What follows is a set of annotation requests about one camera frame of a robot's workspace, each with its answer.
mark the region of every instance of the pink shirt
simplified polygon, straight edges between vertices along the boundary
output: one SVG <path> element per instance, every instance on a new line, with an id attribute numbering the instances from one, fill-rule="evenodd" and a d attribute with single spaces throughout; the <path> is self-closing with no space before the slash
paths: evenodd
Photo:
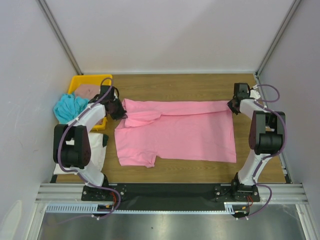
<path id="1" fill-rule="evenodd" d="M 236 162 L 227 101 L 123 100 L 128 118 L 115 129 L 122 166 L 154 167 L 163 159 Z"/>

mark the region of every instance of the white wall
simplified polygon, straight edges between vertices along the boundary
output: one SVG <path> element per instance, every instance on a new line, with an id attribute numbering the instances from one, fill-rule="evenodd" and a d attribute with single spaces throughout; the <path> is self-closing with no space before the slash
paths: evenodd
<path id="1" fill-rule="evenodd" d="M 73 75 L 36 1 L 1 1 L 0 222 L 22 200 L 14 239 L 22 239 L 39 185 L 53 172 L 53 106 Z"/>
<path id="2" fill-rule="evenodd" d="M 257 70 L 293 0 L 47 0 L 84 73 Z"/>
<path id="3" fill-rule="evenodd" d="M 289 172 L 303 183 L 320 229 L 320 1 L 305 0 L 297 10 L 261 75 L 276 86 L 280 100 L 271 106 L 286 114 Z M 267 91 L 267 98 L 274 93 Z"/>

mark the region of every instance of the wooden table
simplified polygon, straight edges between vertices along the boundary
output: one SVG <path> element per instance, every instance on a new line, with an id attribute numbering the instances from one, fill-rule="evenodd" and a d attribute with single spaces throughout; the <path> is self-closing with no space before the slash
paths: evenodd
<path id="1" fill-rule="evenodd" d="M 155 74 L 114 75 L 120 99 L 136 101 L 218 101 L 233 97 L 234 83 L 255 85 L 252 74 Z M 102 172 L 111 183 L 229 183 L 244 165 L 248 154 L 251 120 L 242 114 L 233 115 L 237 162 L 192 161 L 156 158 L 155 167 L 120 166 L 114 130 L 119 121 L 108 118 L 106 156 Z M 59 183 L 81 182 L 73 174 L 59 175 Z M 284 183 L 278 157 L 274 157 L 260 175 L 261 183 Z"/>

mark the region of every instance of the blue cloth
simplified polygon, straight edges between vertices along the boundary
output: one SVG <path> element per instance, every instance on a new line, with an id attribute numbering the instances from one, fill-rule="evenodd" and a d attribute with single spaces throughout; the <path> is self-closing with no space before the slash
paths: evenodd
<path id="1" fill-rule="evenodd" d="M 53 108 L 54 115 L 61 124 L 66 124 L 76 118 L 86 109 L 89 99 L 75 96 L 75 94 L 63 94 Z"/>

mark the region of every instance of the yellow basket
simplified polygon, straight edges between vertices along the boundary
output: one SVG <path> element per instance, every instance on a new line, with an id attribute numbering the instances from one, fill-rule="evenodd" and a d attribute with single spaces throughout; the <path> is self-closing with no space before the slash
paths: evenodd
<path id="1" fill-rule="evenodd" d="M 112 75 L 105 74 L 105 75 L 77 75 L 74 76 L 71 80 L 70 87 L 68 90 L 68 94 L 72 94 L 81 84 L 94 84 L 99 85 L 101 84 L 102 80 L 105 78 L 112 78 Z M 107 79 L 103 82 L 103 85 L 111 85 L 111 80 Z M 95 125 L 92 130 L 105 130 L 107 126 L 107 118 L 104 117 L 102 120 L 101 125 Z"/>

